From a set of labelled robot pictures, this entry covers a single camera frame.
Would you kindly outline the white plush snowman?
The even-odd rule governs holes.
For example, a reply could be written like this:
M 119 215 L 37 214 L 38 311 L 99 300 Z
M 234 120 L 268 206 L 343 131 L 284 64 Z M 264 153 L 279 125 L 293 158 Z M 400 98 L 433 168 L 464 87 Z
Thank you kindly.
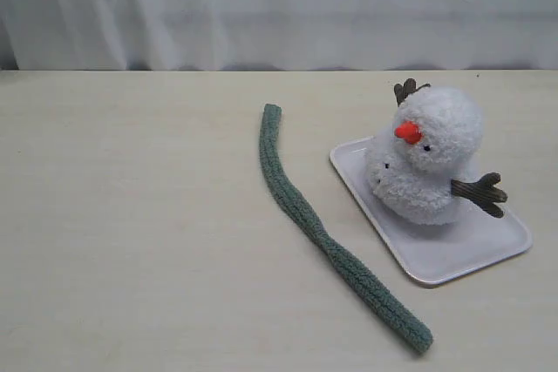
M 371 194 L 395 214 L 419 225 L 447 225 L 470 209 L 495 219 L 507 193 L 500 174 L 481 174 L 474 156 L 483 139 L 483 115 L 469 94 L 451 86 L 393 86 L 391 123 L 371 137 L 365 176 Z

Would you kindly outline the green fleece scarf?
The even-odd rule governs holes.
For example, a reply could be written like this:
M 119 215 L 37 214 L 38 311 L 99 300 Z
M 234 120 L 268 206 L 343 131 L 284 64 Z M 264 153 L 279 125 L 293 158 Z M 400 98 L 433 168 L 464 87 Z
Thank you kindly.
M 329 235 L 313 206 L 285 173 L 278 152 L 281 119 L 280 106 L 263 107 L 258 155 L 262 177 L 274 201 L 364 305 L 411 350 L 424 355 L 434 342 L 431 330 L 357 256 Z

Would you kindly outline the white rectangular plastic tray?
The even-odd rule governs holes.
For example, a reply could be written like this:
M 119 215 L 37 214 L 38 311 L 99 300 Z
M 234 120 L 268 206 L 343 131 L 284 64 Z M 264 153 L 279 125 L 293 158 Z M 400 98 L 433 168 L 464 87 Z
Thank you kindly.
M 372 195 L 365 179 L 369 140 L 355 139 L 330 151 L 330 163 L 403 272 L 423 287 L 437 287 L 524 254 L 533 235 L 505 208 L 495 219 L 476 209 L 450 225 L 419 226 L 402 219 Z

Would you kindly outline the white backdrop curtain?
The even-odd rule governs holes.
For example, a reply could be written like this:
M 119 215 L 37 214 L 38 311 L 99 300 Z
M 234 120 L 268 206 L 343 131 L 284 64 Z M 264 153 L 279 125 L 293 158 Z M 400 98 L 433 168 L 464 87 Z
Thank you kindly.
M 1 0 L 1 65 L 549 70 L 557 0 Z

